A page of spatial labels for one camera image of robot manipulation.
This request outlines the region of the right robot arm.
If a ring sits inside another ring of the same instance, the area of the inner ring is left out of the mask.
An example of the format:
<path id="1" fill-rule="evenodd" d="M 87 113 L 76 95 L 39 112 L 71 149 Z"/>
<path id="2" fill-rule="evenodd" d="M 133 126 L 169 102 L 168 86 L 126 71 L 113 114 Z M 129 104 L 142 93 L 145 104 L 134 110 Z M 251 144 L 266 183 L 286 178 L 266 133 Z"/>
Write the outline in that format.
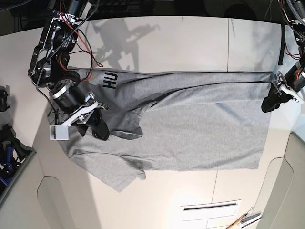
<path id="1" fill-rule="evenodd" d="M 84 94 L 79 85 L 93 75 L 90 68 L 85 77 L 68 69 L 70 55 L 82 39 L 80 27 L 97 11 L 100 2 L 88 0 L 51 0 L 48 9 L 52 16 L 46 20 L 38 45 L 34 48 L 28 76 L 36 90 L 46 98 L 54 120 L 50 125 L 50 139 L 69 139 L 69 128 L 77 128 L 81 136 L 87 129 L 100 140 L 107 140 L 110 132 L 101 116 L 107 106 L 96 100 L 93 92 Z"/>

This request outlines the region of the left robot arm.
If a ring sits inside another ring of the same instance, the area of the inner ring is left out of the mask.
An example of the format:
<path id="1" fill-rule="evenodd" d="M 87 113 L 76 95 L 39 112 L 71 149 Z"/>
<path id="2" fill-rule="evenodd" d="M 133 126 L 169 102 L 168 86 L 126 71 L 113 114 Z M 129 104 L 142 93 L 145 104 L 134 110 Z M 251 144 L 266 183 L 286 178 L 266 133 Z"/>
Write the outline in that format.
<path id="1" fill-rule="evenodd" d="M 280 0 L 279 8 L 284 20 L 281 25 L 281 47 L 278 65 L 283 64 L 284 55 L 287 54 L 296 64 L 286 73 L 277 72 L 271 83 L 268 96 L 264 98 L 261 109 L 264 113 L 272 112 L 280 104 L 290 100 L 305 104 L 305 95 L 298 93 L 305 87 L 305 2 L 303 0 Z M 285 26 L 293 31 L 298 54 L 292 54 L 285 41 Z"/>

